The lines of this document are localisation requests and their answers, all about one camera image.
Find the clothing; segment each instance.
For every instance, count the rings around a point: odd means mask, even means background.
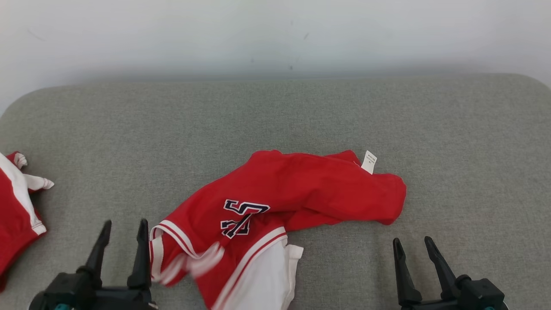
[[[153,280],[173,285],[190,272],[210,309],[285,310],[302,255],[287,245],[287,231],[350,220],[389,225],[401,213],[402,179],[371,175],[359,164],[352,151],[254,153],[152,229]],[[253,284],[261,281],[273,282],[257,292]]]
[[[0,292],[6,284],[5,273],[10,265],[46,232],[29,193],[49,189],[53,182],[23,174],[19,169],[26,165],[25,156],[18,152],[8,156],[0,153]]]

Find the white trim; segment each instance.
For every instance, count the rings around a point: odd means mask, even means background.
[[[158,237],[156,226],[151,229],[151,232],[149,232],[149,240],[153,240]]]
[[[213,269],[222,260],[224,256],[224,248],[216,242],[210,247],[200,260],[189,260],[187,262],[187,270],[191,272],[193,278],[198,278],[211,269]]]
[[[186,255],[184,253],[178,254],[170,263],[170,265],[161,274],[160,283],[163,285],[169,284],[178,275],[184,263],[186,262]]]
[[[27,187],[30,190],[50,189],[53,186],[53,182],[45,178],[35,177],[30,174],[23,174],[23,177],[25,178]]]
[[[163,256],[164,256],[164,247],[163,247],[163,239],[162,237],[155,238],[151,241],[151,248],[153,250],[152,253],[150,253],[151,257],[151,277],[155,281],[159,281],[161,279],[161,265],[163,263]]]
[[[295,298],[295,284],[296,284],[296,267],[298,265],[299,259],[302,258],[302,253],[304,251],[303,247],[298,247],[297,245],[288,245],[285,247],[287,252],[287,259],[289,259],[288,273],[287,277],[289,280],[289,293],[285,297],[285,301],[281,306],[281,310],[287,310],[291,301]]]
[[[12,181],[13,195],[29,214],[31,227],[37,227],[42,224],[34,212],[33,203],[31,202],[31,198],[29,198],[29,188],[27,187],[23,173],[1,153],[0,170],[4,171],[8,179]]]
[[[224,288],[218,295],[218,298],[216,299],[216,302],[212,306],[213,310],[221,309],[221,307],[225,304],[226,299],[230,299],[231,293],[233,292],[232,289],[236,285],[237,280],[239,279],[240,275],[245,271],[248,264],[253,261],[256,257],[258,257],[260,254],[262,254],[266,249],[271,247],[272,245],[276,244],[277,242],[287,239],[287,235],[283,235],[279,238],[276,238],[272,240],[273,238],[277,237],[278,235],[285,233],[284,227],[279,227],[271,232],[267,233],[264,237],[260,238],[248,251],[245,253],[237,267],[235,268],[234,272],[231,274],[230,279],[226,282],[224,285]]]
[[[171,230],[174,231],[174,233],[176,233],[176,235],[174,235],[172,233],[172,231],[170,231],[168,229],[163,229],[163,227],[161,225],[165,225],[166,227],[170,228]],[[162,229],[164,232],[171,235],[174,238],[174,240],[176,240],[176,242],[182,247],[182,249],[189,256],[191,256],[195,259],[201,258],[200,255],[197,255],[197,253],[195,253],[195,250],[193,249],[193,246],[191,244],[191,240],[189,239],[189,237],[176,224],[174,224],[174,223],[172,223],[171,221],[168,221],[168,220],[163,220],[157,226],[153,227],[153,229],[155,229],[155,228]]]
[[[27,159],[25,158],[25,155],[19,152],[15,153],[15,156],[13,157],[13,162],[19,169],[27,165]]]
[[[40,236],[41,234],[46,232],[46,226],[40,222],[40,224],[33,227],[33,231],[36,233],[37,236]]]

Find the white wall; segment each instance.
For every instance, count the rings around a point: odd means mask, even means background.
[[[549,0],[0,0],[0,114],[94,78],[516,72],[551,85]]]

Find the gray cushion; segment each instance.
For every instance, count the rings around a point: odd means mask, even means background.
[[[392,239],[426,300],[438,298],[432,236],[456,276],[487,277],[512,309],[550,309],[551,92],[511,74],[99,84],[43,89],[0,119],[0,152],[56,186],[34,197],[48,234],[9,273],[1,309],[25,308],[85,262],[114,222],[104,283],[130,273],[139,219],[161,221],[259,149],[366,149],[408,186],[391,226],[348,222],[290,234],[305,248],[291,309],[397,309]],[[193,281],[153,286],[162,309],[204,309]]]

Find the white tag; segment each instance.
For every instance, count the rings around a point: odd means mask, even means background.
[[[373,174],[373,168],[375,167],[375,162],[377,162],[377,157],[373,155],[371,152],[367,151],[365,152],[364,163],[361,164],[361,167],[365,171]]]

